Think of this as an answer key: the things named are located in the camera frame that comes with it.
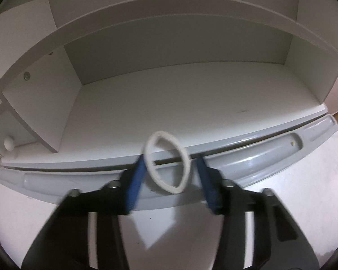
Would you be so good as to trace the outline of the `white desk hutch shelf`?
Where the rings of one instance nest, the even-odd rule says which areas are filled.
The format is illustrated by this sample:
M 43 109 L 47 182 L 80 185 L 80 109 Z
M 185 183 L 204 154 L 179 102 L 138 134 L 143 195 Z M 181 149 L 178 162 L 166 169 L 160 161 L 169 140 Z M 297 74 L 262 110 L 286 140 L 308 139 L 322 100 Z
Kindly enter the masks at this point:
M 194 154 L 327 113 L 338 0 L 0 0 L 0 114 L 36 139 L 12 167 Z

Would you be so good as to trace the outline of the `white tape roll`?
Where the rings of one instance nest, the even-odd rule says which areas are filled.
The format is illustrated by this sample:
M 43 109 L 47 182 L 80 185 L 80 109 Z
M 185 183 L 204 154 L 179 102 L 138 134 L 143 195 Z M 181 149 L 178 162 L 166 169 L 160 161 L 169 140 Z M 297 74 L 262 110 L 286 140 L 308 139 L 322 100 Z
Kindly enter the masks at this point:
M 178 156 L 165 159 L 163 164 L 179 163 L 179 158 L 181 159 L 181 163 L 183 165 L 183 173 L 178 186 L 169 185 L 168 183 L 166 183 L 161 178 L 160 174 L 155 168 L 153 150 L 156 147 L 157 142 L 159 142 L 160 140 L 164 140 L 164 142 L 169 143 L 178 152 Z M 143 159 L 145 161 L 148 174 L 151 176 L 153 182 L 160 189 L 170 194 L 180 194 L 185 190 L 190 177 L 191 159 L 189 153 L 187 152 L 187 149 L 183 147 L 180 144 L 179 140 L 172 134 L 166 131 L 157 131 L 149 136 L 143 146 Z

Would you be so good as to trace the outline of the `grey drawer with knob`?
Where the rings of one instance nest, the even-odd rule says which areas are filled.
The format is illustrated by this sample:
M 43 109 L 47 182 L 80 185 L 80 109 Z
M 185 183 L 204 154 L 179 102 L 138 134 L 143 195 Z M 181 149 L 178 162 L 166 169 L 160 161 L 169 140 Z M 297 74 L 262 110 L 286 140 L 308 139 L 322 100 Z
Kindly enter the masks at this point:
M 0 114 L 0 154 L 7 150 L 4 146 L 5 138 L 14 140 L 14 147 L 36 142 L 36 139 L 9 112 Z

